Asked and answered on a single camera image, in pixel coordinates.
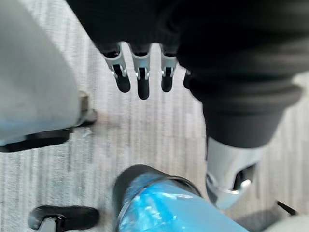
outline floor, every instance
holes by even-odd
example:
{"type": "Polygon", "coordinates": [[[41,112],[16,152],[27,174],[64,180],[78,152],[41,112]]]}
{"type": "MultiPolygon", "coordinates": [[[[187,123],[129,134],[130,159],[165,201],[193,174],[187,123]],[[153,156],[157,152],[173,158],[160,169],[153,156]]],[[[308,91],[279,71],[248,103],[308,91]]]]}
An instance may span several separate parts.
{"type": "MultiPolygon", "coordinates": [[[[98,123],[76,129],[69,142],[0,155],[0,232],[30,231],[29,212],[41,204],[87,205],[101,211],[92,232],[112,231],[112,185],[125,168],[148,164],[197,184],[205,193],[205,126],[201,105],[183,87],[178,67],[174,87],[160,87],[160,50],[151,53],[151,87],[139,100],[129,48],[123,45],[131,91],[117,90],[100,53],[64,0],[22,0],[92,97],[98,123]]],[[[303,74],[295,81],[309,87],[303,74]]],[[[309,97],[286,111],[269,144],[253,187],[225,213],[250,231],[278,217],[275,200],[309,212],[309,97]]]]}

